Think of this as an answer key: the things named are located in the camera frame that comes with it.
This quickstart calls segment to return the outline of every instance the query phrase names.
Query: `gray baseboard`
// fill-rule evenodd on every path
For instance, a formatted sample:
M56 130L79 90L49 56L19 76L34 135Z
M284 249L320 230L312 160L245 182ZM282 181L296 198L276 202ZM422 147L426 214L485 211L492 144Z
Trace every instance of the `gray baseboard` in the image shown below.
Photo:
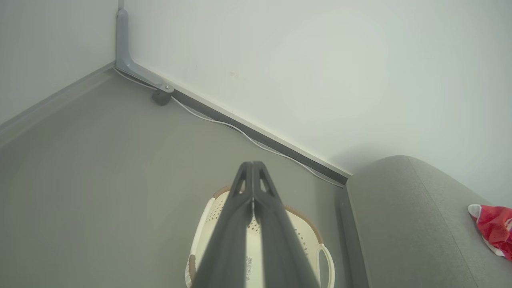
M113 66L114 62L108 63L1 124L0 148L62 106L108 80L113 73L106 71Z
M228 124L231 124L231 125L237 127L238 129L242 130L245 134L247 134L249 137L251 137L255 141L258 141L258 142L268 146L269 148L274 149L275 151L277 151L281 154L284 154L288 157L291 157L291 158L299 161L300 163L310 167L311 169L313 169L315 171L318 171L318 172L324 174L325 176L335 180L336 182L338 182L340 184L345 185L347 183L347 179L348 179L347 177L325 167L324 165L322 165L314 160L311 160L310 158L302 155L301 153L299 153L289 147L286 147L285 145L261 134L260 132L254 130L250 127L247 127L246 125L208 107L207 105L181 93L178 90L174 90L173 97L176 98L176 100L178 100L182 104L190 107L191 109L196 110L197 112L199 112L213 120L226 122Z

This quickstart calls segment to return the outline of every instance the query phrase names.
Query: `white wall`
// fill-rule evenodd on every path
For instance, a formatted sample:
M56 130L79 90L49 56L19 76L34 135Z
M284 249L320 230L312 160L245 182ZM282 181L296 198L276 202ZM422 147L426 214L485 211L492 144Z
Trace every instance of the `white wall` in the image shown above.
M115 60L118 0L0 1L0 124Z
M411 155L512 206L512 2L125 7L138 63L331 164Z

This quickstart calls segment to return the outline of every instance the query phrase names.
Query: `cable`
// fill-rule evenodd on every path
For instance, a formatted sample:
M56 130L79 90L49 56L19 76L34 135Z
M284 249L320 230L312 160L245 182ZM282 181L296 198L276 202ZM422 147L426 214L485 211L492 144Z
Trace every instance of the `cable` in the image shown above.
M128 80L130 80L130 81L132 81L132 82L134 82L134 83L137 83L137 84L142 85L142 86L144 86L144 87L148 87L148 88L153 89L153 90L157 90L157 88L155 88L155 87L145 85L145 84L143 84L143 83L140 83L140 82L138 82L138 81L135 81L135 80L133 80L133 79L130 79L130 78L128 78L128 77L126 77L126 76L124 76L124 75L123 75L123 74L121 74L119 71L117 71L117 69L116 69L116 68L114 68L114 70L115 70L119 75L123 76L124 78L126 78L126 79L128 79ZM313 176L315 176L315 177L317 177L318 179L321 179L321 180L323 180L323 181L325 181L325 182L327 182L327 183L329 183L329 184L332 184L332 185L337 186L337 187L340 187L340 188L344 188L344 187L345 187L345 186L343 186L343 185L341 185L341 184L337 184L337 183L331 182L331 181L329 181L329 180L327 180L327 179L325 179L325 178L323 178L323 177L320 177L320 176L319 176L318 174L316 174L313 170L309 169L309 167L307 167L306 165L304 165L304 164L300 163L299 161L297 161L297 160L295 160L295 159L293 159L293 158L291 158L291 157L289 157L289 156L286 156L286 155L281 154L281 153L276 152L276 151L272 151L272 150L270 150L270 149L267 149L267 148L265 148L265 147L263 147L263 146L259 145L258 143L256 143L256 141L252 140L252 138L251 138L251 137L249 137L249 135L245 134L245 132L244 132L244 131L242 131L242 130L240 130L238 127L236 127L236 126L234 126L234 125L231 125L231 124L229 124L229 123L226 123L226 122L221 122L221 121L217 121L217 120L212 120L212 119L208 119L208 118L205 118L205 117L203 117L203 116L200 116L200 115L198 115L198 114L196 114L196 113L192 112L192 110L190 110L189 108L187 108L185 105L181 104L181 102L179 102L178 100L176 100L176 98L174 98L174 97L172 97L172 96L171 96L171 98L172 98L176 103L178 103L181 107L183 107L186 111L188 111L190 114L194 115L195 117L197 117L197 118L201 118L201 119L206 120L206 121L208 121L208 122L219 123L219 124L222 124L222 125L229 126L229 127L233 128L233 129L237 130L238 132L242 133L242 135L244 135L245 137L247 137L247 139L249 139L249 141L251 141L254 145L258 146L259 148L261 148L261 149L263 149L263 150L265 150L265 151L267 151L267 152L273 153L273 154L275 154L275 155L278 155L278 156L281 156L281 157L285 157L285 158L287 158L287 159L292 160L293 162L295 162L295 163L299 164L300 166L304 167L307 171L309 171L309 173L313 174Z
M135 80L133 80L133 79L131 79L131 78L128 78L128 77L124 76L121 72L119 72L119 71L117 70L117 68L115 68L115 67L113 67L113 68L114 68L114 71L116 71L116 72L117 72L117 74L119 74L119 75L123 76L124 78L126 78L126 79L130 80L130 81L131 81L131 82L133 82L133 83L137 83L137 84L139 84L139 85L142 85L142 86L144 86L144 87L148 87L149 89L153 89L153 90L157 90L157 89L158 89L158 88L155 88L155 87L153 87L153 86L149 86L149 85L143 84L143 83L141 83L141 82L139 82L139 81L135 81Z

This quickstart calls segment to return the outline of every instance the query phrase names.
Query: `rubber foot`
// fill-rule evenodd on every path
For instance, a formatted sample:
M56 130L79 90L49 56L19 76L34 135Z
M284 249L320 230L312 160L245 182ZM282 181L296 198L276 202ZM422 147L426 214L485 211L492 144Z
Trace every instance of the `rubber foot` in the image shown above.
M151 99L153 99L153 101L156 104L158 104L160 106L165 106L165 105L167 105L167 103L169 103L171 95L172 95L172 93L167 93L162 90L156 90L153 93L153 95L151 95Z

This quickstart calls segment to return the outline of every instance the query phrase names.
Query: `gray sofa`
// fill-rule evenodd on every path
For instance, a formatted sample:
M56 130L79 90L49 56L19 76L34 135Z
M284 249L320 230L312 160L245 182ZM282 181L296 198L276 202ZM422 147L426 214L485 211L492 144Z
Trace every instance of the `gray sofa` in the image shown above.
M512 287L512 262L485 246L467 212L489 203L442 171L393 156L346 189L340 211L354 287Z

